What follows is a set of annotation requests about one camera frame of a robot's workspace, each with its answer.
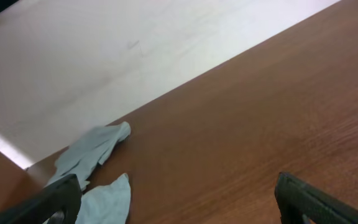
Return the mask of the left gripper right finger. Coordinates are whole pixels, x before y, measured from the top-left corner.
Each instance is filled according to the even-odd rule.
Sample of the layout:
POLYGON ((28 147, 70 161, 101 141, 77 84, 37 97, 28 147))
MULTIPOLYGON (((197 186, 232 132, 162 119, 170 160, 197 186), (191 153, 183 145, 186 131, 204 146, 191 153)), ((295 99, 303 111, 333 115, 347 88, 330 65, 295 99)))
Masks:
POLYGON ((358 223, 358 210, 287 173, 279 173, 275 198, 282 224, 358 223))

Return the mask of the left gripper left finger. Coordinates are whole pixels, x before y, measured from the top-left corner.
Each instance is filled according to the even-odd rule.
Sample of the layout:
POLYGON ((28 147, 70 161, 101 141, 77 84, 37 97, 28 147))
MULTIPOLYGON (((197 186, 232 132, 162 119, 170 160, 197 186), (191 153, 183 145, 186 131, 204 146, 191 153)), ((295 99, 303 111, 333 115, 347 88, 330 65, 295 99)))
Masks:
POLYGON ((75 174, 47 185, 38 194, 0 212, 0 224, 44 223, 54 214, 59 223, 76 222, 82 191, 75 174))

